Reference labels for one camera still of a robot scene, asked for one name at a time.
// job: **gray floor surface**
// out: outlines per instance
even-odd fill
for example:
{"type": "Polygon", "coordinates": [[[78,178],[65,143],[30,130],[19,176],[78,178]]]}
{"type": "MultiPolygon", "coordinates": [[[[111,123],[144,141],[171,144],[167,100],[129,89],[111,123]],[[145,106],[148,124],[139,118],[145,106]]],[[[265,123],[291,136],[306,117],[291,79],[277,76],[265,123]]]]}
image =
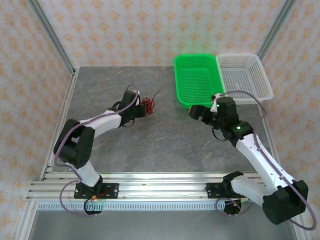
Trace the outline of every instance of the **gray floor surface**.
{"type": "MultiPolygon", "coordinates": [[[[189,117],[177,99],[172,66],[81,67],[67,119],[79,121],[103,113],[122,99],[130,84],[139,87],[142,98],[161,90],[154,113],[94,140],[90,160],[98,172],[255,172],[230,142],[216,140],[210,126],[189,117]]],[[[239,105],[237,110],[240,119],[252,126],[260,117],[257,105],[239,105]]],[[[269,149],[262,123],[258,133],[269,149]]],[[[53,171],[68,169],[54,166],[53,171]]]]}
{"type": "Polygon", "coordinates": [[[108,211],[83,218],[38,211],[30,240],[295,240],[289,222],[272,224],[261,207],[226,217],[214,211],[108,211]]]}

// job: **wall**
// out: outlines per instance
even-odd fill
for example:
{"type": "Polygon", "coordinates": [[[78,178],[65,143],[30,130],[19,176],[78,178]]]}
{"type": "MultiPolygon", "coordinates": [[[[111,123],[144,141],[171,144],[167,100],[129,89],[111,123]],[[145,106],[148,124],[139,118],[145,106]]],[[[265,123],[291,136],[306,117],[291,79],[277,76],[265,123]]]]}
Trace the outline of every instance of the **wall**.
{"type": "Polygon", "coordinates": [[[11,239],[70,74],[26,0],[1,1],[0,16],[0,239],[11,239]]]}
{"type": "Polygon", "coordinates": [[[285,0],[40,0],[74,67],[257,53],[285,0]]]}
{"type": "MultiPolygon", "coordinates": [[[[265,106],[279,158],[290,174],[308,184],[308,202],[319,218],[319,1],[297,1],[263,65],[274,92],[274,98],[265,106]]],[[[310,214],[304,217],[311,226],[310,214]]],[[[312,234],[320,239],[319,224],[312,234]]]]}

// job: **red wire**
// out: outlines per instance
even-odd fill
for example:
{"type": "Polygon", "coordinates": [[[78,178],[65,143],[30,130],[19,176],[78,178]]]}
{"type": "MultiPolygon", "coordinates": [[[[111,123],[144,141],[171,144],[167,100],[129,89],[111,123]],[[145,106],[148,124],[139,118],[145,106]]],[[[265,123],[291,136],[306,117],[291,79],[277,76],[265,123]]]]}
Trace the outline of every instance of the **red wire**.
{"type": "Polygon", "coordinates": [[[154,112],[154,107],[155,107],[155,96],[161,91],[161,89],[159,91],[156,92],[156,94],[153,96],[153,98],[148,98],[145,97],[144,99],[142,99],[141,104],[143,104],[145,106],[145,115],[149,116],[150,114],[152,114],[154,112]]]}
{"type": "Polygon", "coordinates": [[[103,195],[106,195],[107,194],[107,191],[106,190],[103,190],[103,192],[98,196],[98,197],[101,197],[101,196],[103,196],[103,195]]]}

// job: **plastic basket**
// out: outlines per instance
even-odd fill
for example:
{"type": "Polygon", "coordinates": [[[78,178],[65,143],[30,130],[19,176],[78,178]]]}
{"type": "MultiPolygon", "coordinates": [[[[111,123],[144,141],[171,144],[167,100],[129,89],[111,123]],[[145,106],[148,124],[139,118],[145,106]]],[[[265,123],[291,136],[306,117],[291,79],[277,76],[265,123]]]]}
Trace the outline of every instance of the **plastic basket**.
{"type": "Polygon", "coordinates": [[[216,57],[210,54],[182,54],[174,59],[176,96],[182,106],[211,108],[211,96],[224,93],[216,57]]]}
{"type": "MultiPolygon", "coordinates": [[[[254,95],[259,101],[270,100],[274,93],[259,57],[248,53],[227,53],[216,56],[222,74],[225,92],[242,90],[254,95]]],[[[237,104],[255,104],[244,93],[229,95],[237,104]]]]}

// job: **white plastic basket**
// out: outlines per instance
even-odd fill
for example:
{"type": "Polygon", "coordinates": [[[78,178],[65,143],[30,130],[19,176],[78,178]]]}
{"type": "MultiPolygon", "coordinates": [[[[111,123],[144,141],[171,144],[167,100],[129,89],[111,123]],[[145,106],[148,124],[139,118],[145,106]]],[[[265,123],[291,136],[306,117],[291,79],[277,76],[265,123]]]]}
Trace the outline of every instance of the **white plastic basket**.
{"type": "MultiPolygon", "coordinates": [[[[254,95],[259,101],[270,100],[274,92],[259,57],[252,53],[226,53],[216,56],[218,69],[226,92],[242,90],[254,95]]],[[[255,104],[244,93],[229,95],[237,104],[255,104]]]]}

